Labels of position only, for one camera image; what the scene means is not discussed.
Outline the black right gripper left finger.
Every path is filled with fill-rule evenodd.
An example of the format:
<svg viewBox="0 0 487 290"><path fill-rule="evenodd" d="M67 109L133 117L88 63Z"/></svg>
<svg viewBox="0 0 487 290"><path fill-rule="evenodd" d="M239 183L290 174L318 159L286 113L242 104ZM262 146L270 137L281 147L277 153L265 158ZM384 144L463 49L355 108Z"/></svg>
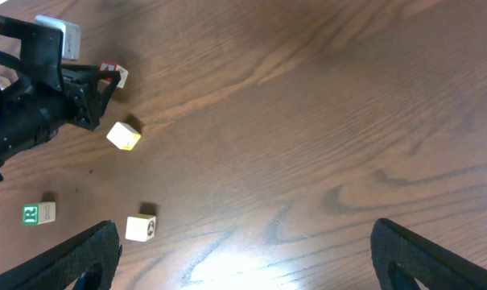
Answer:
<svg viewBox="0 0 487 290"><path fill-rule="evenodd" d="M99 222L0 274L0 289L109 289L121 254L115 223Z"/></svg>

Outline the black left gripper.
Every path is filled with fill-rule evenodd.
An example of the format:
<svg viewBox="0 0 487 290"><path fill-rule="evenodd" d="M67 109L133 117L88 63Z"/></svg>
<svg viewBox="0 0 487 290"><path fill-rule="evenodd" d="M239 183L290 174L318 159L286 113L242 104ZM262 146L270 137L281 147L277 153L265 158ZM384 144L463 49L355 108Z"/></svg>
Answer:
<svg viewBox="0 0 487 290"><path fill-rule="evenodd" d="M0 88L0 145L40 145L65 123L94 131L121 81L118 71L62 58L63 32L0 16L0 35L21 42L18 56L0 51L15 83Z"/></svg>

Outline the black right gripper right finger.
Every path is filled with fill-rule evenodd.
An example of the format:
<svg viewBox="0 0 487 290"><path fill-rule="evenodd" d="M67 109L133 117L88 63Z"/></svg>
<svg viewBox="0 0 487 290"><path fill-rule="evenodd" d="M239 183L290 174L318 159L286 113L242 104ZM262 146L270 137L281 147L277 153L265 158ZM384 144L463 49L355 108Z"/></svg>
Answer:
<svg viewBox="0 0 487 290"><path fill-rule="evenodd" d="M370 236L371 258L382 290L487 289L487 270L380 218Z"/></svg>

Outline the red letter A block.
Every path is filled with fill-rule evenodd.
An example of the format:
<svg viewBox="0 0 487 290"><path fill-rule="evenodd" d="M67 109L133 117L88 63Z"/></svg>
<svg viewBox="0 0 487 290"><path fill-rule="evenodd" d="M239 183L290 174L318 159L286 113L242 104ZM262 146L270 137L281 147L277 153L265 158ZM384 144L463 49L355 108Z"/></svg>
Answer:
<svg viewBox="0 0 487 290"><path fill-rule="evenodd" d="M126 83L126 79L128 77L128 71L123 68L120 64L116 64L110 61L102 61L100 65L101 71L106 72L119 72L120 73L120 81L117 84L119 89L123 89Z"/></svg>

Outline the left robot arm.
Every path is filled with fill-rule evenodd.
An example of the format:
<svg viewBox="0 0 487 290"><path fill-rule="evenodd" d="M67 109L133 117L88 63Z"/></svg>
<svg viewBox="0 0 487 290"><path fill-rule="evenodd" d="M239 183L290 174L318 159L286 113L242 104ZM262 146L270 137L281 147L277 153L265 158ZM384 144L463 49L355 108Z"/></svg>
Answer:
<svg viewBox="0 0 487 290"><path fill-rule="evenodd" d="M0 51L0 65L18 76L0 88L0 167L50 141L65 123L90 131L99 126L122 80L119 71L63 63L64 33L57 28L0 16L0 35L21 42L19 56Z"/></svg>

